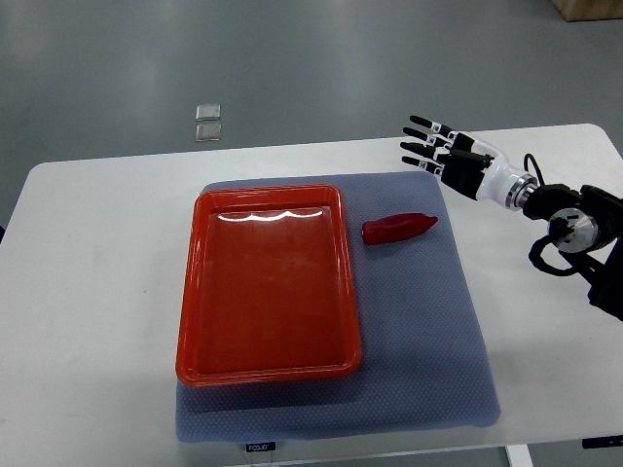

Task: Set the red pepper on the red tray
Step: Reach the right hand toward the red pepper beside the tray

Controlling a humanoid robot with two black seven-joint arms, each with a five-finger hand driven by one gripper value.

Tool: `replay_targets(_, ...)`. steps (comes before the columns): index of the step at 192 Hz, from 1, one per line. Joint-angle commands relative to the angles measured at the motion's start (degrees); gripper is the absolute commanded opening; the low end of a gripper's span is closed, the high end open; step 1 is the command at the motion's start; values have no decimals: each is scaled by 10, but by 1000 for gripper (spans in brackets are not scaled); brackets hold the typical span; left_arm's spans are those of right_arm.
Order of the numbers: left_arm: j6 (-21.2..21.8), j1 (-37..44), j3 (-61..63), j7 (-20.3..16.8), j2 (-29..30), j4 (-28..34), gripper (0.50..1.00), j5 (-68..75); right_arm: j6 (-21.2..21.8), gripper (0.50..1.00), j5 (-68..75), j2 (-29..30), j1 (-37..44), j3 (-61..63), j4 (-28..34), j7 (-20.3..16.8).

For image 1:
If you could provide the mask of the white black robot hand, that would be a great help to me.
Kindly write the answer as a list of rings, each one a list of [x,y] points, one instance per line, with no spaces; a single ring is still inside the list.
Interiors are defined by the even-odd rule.
[[[405,135],[423,144],[401,142],[400,147],[419,157],[439,157],[443,161],[441,165],[409,156],[403,156],[401,161],[431,174],[441,174],[441,181],[461,195],[474,200],[488,199],[509,210],[520,210],[535,191],[537,178],[525,169],[513,166],[499,149],[489,143],[425,117],[411,115],[410,122],[433,134],[404,127]]]

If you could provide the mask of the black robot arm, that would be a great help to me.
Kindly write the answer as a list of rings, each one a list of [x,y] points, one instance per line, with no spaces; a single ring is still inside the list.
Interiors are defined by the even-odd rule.
[[[403,129],[404,163],[421,168],[472,200],[490,200],[547,224],[529,252],[531,264],[558,277],[581,275],[590,305],[622,316],[622,200],[598,187],[548,184],[532,154],[512,165],[472,134],[413,115]]]

